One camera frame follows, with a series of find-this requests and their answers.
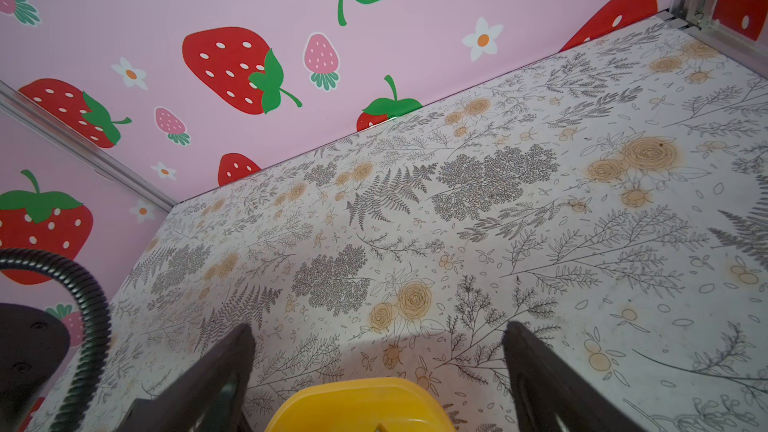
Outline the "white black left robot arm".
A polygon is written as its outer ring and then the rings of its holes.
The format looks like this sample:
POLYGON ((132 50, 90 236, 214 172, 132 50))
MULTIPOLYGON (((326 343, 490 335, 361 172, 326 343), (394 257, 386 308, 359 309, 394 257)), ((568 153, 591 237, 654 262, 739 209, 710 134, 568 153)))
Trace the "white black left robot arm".
POLYGON ((16 431, 70 348, 63 323, 40 309, 1 305, 1 429, 16 431))

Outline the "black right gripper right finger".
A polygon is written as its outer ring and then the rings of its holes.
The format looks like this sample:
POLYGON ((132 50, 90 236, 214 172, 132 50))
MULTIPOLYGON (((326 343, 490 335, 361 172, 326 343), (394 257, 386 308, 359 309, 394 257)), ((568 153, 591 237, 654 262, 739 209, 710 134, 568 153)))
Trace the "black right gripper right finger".
POLYGON ((639 431, 524 324, 511 321, 501 341, 521 431, 639 431))

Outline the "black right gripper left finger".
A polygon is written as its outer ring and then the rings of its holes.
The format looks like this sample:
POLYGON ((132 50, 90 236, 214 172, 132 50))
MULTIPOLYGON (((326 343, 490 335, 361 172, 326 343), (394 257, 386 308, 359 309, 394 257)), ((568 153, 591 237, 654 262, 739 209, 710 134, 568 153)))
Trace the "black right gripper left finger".
POLYGON ((120 431, 249 431, 243 412, 255 340, 240 324, 152 400, 136 399, 120 431))

